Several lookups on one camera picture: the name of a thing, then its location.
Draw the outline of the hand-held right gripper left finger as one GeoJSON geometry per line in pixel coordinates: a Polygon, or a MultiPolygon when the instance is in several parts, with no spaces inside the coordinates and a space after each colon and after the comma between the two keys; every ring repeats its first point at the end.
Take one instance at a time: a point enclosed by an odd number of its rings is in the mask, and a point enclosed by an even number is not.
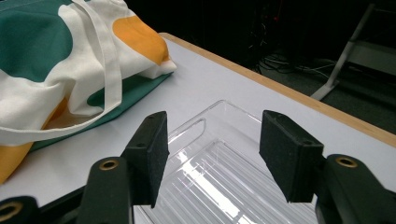
{"type": "Polygon", "coordinates": [[[145,117],[121,156],[128,164],[132,205],[153,208],[169,156],[167,113],[145,117]]]}

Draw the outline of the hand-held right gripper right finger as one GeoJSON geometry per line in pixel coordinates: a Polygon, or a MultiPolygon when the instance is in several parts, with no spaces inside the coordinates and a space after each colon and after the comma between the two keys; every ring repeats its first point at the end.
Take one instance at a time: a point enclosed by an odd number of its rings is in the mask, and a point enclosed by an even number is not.
{"type": "Polygon", "coordinates": [[[260,155],[288,203],[310,203],[323,144],[288,116],[262,112],[260,155]]]}

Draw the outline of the clear plastic tray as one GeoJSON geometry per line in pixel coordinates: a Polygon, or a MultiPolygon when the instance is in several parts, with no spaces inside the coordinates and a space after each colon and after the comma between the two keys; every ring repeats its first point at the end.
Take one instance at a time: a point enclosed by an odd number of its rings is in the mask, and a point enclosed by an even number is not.
{"type": "Polygon", "coordinates": [[[142,224],[318,224],[312,203],[287,203],[259,154],[262,122],[218,101],[168,135],[156,205],[142,224]]]}

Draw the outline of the white green orange tote bag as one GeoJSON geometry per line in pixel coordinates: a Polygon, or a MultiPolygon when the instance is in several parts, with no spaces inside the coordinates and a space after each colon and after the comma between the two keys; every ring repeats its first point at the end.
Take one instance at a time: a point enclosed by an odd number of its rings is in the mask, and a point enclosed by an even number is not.
{"type": "Polygon", "coordinates": [[[0,0],[0,184],[29,151],[116,118],[176,68],[124,0],[0,0]]]}

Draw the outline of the white metal stand frame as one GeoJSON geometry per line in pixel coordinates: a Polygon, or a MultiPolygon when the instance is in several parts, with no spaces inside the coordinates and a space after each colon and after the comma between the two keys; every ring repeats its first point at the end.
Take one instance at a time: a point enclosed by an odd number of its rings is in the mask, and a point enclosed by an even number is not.
{"type": "Polygon", "coordinates": [[[338,85],[337,77],[346,63],[354,63],[396,76],[396,48],[361,38],[364,27],[375,12],[387,12],[387,10],[378,3],[368,5],[352,36],[346,42],[327,82],[311,95],[312,98],[321,101],[338,85]]]}

